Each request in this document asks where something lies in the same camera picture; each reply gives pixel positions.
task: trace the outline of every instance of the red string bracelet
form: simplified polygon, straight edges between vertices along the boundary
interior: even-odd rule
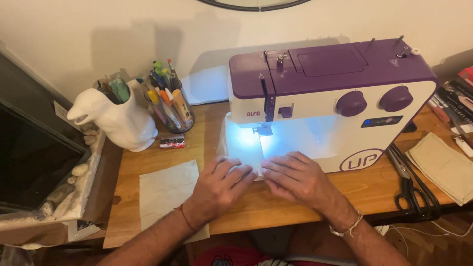
[[[184,215],[184,211],[182,210],[182,206],[183,206],[183,205],[184,205],[184,203],[183,203],[183,204],[181,204],[179,207],[177,207],[177,208],[174,208],[174,209],[175,209],[175,210],[180,210],[180,211],[181,211],[181,213],[182,213],[182,217],[184,217],[184,221],[185,221],[185,223],[187,223],[187,225],[188,225],[188,226],[189,226],[189,227],[190,227],[190,228],[191,228],[191,229],[192,229],[194,232],[197,232],[197,230],[196,230],[196,229],[194,229],[194,227],[192,227],[192,226],[191,226],[191,224],[189,223],[189,221],[188,221],[188,220],[187,220],[187,218],[185,217],[185,215]]]

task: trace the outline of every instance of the hand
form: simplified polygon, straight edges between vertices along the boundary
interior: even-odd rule
[[[275,196],[313,208],[325,216],[348,202],[319,164],[298,151],[271,156],[261,166],[264,181]]]
[[[239,159],[215,157],[205,165],[194,192],[184,202],[184,216],[194,229],[201,228],[225,213],[257,177],[253,167],[242,165]]]

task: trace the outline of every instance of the animal-shaped vase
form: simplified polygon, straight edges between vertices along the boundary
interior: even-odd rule
[[[130,98],[120,105],[112,103],[96,89],[83,91],[67,113],[67,119],[77,125],[93,121],[113,143],[132,152],[146,149],[155,141],[158,130],[153,118],[136,104],[129,87]]]

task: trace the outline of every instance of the purple knob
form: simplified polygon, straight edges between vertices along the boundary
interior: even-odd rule
[[[337,111],[346,117],[357,115],[363,112],[367,104],[363,93],[359,90],[350,91],[343,95],[337,102]]]
[[[379,106],[386,112],[397,112],[408,107],[414,98],[406,86],[390,89],[379,101]]]

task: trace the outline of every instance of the mirror frame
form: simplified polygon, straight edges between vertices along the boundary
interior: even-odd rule
[[[222,4],[222,3],[215,2],[215,1],[212,1],[212,0],[197,0],[197,1],[209,4],[209,5],[212,5],[212,6],[215,6],[215,7],[224,8],[224,9],[231,9],[231,10],[237,10],[237,11],[264,12],[264,11],[272,11],[272,10],[290,8],[290,7],[293,7],[293,6],[303,4],[305,2],[309,2],[310,0],[296,0],[292,3],[276,5],[276,6],[270,6],[270,7],[261,7],[261,8],[233,6],[233,5],[228,5],[228,4]]]

